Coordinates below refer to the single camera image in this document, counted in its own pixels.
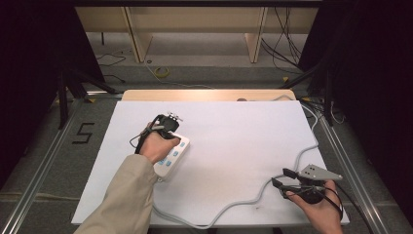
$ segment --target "gray floor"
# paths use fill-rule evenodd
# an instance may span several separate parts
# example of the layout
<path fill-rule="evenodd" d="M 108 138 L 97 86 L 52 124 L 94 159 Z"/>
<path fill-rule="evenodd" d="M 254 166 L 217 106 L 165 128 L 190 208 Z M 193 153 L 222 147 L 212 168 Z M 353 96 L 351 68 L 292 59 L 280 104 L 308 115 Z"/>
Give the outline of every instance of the gray floor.
<path fill-rule="evenodd" d="M 115 54 L 126 57 L 113 66 L 102 66 L 105 75 L 116 75 L 124 79 L 122 83 L 112 76 L 107 76 L 107 84 L 117 90 L 127 89 L 275 89 L 282 83 L 283 77 L 292 79 L 296 74 L 280 71 L 273 65 L 273 60 L 266 53 L 260 53 L 259 61 L 252 64 L 248 60 L 246 45 L 241 34 L 156 34 L 153 38 L 147 60 L 148 67 L 168 67 L 170 76 L 157 80 L 145 66 L 136 63 L 130 50 L 129 38 L 125 34 L 105 34 L 105 45 L 100 44 L 100 34 L 89 34 L 96 56 Z M 275 44 L 278 35 L 265 35 L 266 40 Z M 302 47 L 305 35 L 296 35 L 296 44 Z M 280 47 L 285 55 L 288 49 L 283 43 Z M 119 58 L 106 56 L 98 60 L 101 64 L 110 64 Z M 277 66 L 298 71 L 284 62 Z M 306 94 L 308 82 L 304 82 L 293 91 L 298 96 Z M 89 91 L 99 91 L 96 87 L 85 85 Z M 27 213 L 19 233 L 73 233 L 76 226 L 70 223 L 78 200 L 83 192 L 94 159 L 110 121 L 118 98 L 94 97 L 91 101 L 81 102 L 74 116 L 66 139 L 56 155 L 49 173 L 39 191 L 39 196 Z M 10 176 L 0 194 L 0 225 L 6 223 L 8 215 L 16 205 L 19 194 L 24 192 L 36 173 L 43 158 L 52 144 L 58 127 L 58 105 L 51 106 L 50 113 L 38 130 L 37 136 L 30 144 L 27 155 Z M 82 123 L 94 123 L 84 131 L 93 133 L 88 144 L 73 144 L 83 140 L 77 136 Z M 378 208 L 380 215 L 390 233 L 413 233 L 412 227 L 400 211 L 389 191 L 383 185 L 374 168 L 367 163 L 357 137 L 349 123 L 335 124 L 344 147 L 354 163 L 358 175 Z M 344 174 L 335 152 L 325 136 L 321 125 L 315 128 L 319 140 L 319 150 L 332 172 Z M 355 197 L 352 187 L 345 180 L 342 186 Z M 345 196 L 342 196 L 345 209 L 351 216 L 351 223 L 344 227 L 345 233 L 368 233 L 356 209 Z M 153 233 L 205 233 L 193 229 L 154 229 Z M 271 228 L 219 229 L 218 233 L 272 233 Z M 282 227 L 282 233 L 317 233 L 311 226 Z"/>

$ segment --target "right hand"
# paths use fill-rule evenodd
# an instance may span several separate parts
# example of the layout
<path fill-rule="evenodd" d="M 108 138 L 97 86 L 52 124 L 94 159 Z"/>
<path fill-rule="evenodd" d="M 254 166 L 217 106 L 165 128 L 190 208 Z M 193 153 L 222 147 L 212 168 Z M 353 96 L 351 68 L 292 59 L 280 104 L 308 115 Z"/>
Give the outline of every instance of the right hand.
<path fill-rule="evenodd" d="M 335 183 L 333 180 L 326 181 L 324 186 L 332 189 L 333 191 L 336 191 Z M 337 206 L 340 206 L 340 201 L 333 191 L 325 189 L 325 196 L 331 199 L 331 201 L 337 204 Z M 288 195 L 289 200 L 291 200 L 304 211 L 307 218 L 318 232 L 323 234 L 343 233 L 340 224 L 339 213 L 325 199 L 322 199 L 322 201 L 317 204 L 308 204 L 300 196 L 295 195 L 291 191 L 287 191 L 286 195 Z"/>

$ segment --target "beige sleeve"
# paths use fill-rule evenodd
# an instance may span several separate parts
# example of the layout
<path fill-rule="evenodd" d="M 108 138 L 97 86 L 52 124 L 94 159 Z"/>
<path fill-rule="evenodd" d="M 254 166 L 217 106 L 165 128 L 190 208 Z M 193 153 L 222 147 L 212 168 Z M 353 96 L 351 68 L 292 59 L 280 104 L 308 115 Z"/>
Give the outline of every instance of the beige sleeve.
<path fill-rule="evenodd" d="M 156 179 L 148 159 L 128 156 L 110 182 L 103 202 L 75 233 L 146 233 Z"/>

